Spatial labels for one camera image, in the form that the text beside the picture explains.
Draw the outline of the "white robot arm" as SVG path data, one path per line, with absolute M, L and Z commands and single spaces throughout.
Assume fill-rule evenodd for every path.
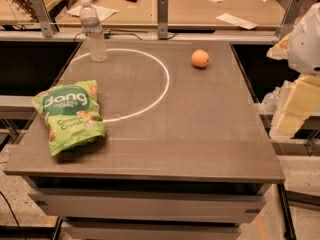
M 320 74 L 320 3 L 315 3 L 290 34 L 288 65 L 302 74 Z

